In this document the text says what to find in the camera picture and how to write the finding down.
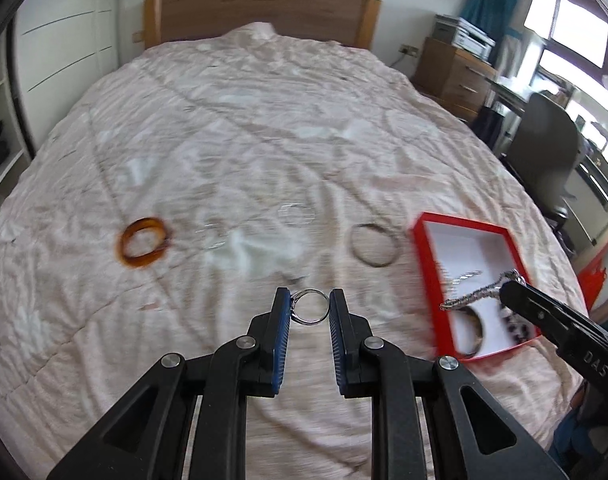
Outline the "amber resin bangle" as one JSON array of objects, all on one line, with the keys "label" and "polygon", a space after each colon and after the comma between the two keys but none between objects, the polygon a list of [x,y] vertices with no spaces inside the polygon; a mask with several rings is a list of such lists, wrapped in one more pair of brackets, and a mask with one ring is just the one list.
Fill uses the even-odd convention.
[{"label": "amber resin bangle", "polygon": [[170,241],[170,229],[162,219],[141,218],[130,223],[118,235],[116,258],[129,268],[144,268],[165,255]]}]

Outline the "thin dark metal bangle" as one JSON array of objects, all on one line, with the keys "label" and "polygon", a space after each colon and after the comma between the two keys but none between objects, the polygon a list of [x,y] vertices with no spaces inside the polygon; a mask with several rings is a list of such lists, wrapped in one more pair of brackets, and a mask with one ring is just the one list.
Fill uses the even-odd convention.
[{"label": "thin dark metal bangle", "polygon": [[355,224],[348,235],[353,256],[371,268],[391,266],[400,256],[401,246],[396,235],[375,222]]}]

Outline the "red jewelry box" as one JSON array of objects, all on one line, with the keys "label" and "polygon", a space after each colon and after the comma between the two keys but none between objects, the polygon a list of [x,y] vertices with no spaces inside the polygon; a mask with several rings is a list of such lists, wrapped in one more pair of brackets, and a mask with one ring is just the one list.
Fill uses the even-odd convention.
[{"label": "red jewelry box", "polygon": [[[520,348],[540,335],[534,324],[505,307],[499,289],[517,278],[529,280],[513,237],[503,226],[423,212],[410,233],[415,242],[429,304],[436,353],[464,362]],[[464,358],[453,342],[453,312],[476,311],[484,342],[474,358]]]}]

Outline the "dark brown bangle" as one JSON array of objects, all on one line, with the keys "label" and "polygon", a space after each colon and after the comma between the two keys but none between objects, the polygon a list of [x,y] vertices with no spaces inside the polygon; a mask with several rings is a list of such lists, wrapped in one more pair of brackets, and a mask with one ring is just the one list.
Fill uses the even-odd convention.
[{"label": "dark brown bangle", "polygon": [[482,349],[484,326],[474,309],[463,307],[453,312],[453,342],[456,351],[464,358],[474,358]]}]

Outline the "dark desk chair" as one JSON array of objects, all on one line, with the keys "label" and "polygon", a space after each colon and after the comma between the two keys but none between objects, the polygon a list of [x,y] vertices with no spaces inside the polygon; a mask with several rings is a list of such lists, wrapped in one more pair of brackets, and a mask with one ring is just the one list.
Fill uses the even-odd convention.
[{"label": "dark desk chair", "polygon": [[568,218],[562,194],[578,164],[581,135],[564,108],[541,93],[533,93],[516,133],[500,162],[523,186],[554,232]]}]

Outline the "pink quilted bedspread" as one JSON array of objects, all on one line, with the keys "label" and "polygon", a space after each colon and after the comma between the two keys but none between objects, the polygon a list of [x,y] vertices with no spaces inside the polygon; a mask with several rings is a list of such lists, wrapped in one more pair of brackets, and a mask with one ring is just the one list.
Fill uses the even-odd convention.
[{"label": "pink quilted bedspread", "polygon": [[[286,226],[282,204],[312,206]],[[584,310],[542,214],[463,122],[372,53],[246,25],[147,50],[50,132],[0,210],[0,437],[42,479],[165,353],[241,335],[280,286],[340,287],[351,311],[433,356],[409,229],[423,212],[503,226],[536,287]],[[118,235],[146,217],[171,241],[144,268]],[[228,242],[195,228],[223,218]],[[400,241],[371,268],[348,246],[375,222]]]}]

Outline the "wooden dresser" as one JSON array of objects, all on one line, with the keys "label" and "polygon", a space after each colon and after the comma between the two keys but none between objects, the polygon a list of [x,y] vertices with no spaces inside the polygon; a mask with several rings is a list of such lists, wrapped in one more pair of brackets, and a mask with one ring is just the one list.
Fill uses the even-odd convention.
[{"label": "wooden dresser", "polygon": [[411,78],[415,89],[464,122],[471,122],[486,101],[494,67],[463,49],[427,38]]}]

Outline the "white printer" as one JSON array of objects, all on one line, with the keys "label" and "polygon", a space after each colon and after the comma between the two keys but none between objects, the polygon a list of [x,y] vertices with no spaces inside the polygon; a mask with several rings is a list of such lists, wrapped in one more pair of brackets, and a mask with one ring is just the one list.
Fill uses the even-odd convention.
[{"label": "white printer", "polygon": [[449,15],[435,16],[432,38],[468,51],[484,62],[489,60],[496,44],[482,29],[463,18]]}]

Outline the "white wardrobe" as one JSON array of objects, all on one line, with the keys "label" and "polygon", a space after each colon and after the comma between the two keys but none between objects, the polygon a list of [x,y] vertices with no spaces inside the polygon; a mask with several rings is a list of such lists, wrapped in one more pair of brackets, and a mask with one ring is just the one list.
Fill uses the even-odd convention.
[{"label": "white wardrobe", "polygon": [[118,67],[118,0],[24,0],[13,63],[27,134],[38,150],[97,80]]}]

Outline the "wooden headboard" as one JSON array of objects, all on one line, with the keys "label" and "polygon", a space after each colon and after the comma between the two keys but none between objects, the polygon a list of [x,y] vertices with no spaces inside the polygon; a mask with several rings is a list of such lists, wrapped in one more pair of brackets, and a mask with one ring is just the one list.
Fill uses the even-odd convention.
[{"label": "wooden headboard", "polygon": [[381,0],[144,0],[142,39],[149,49],[202,40],[262,22],[283,36],[372,46]]}]

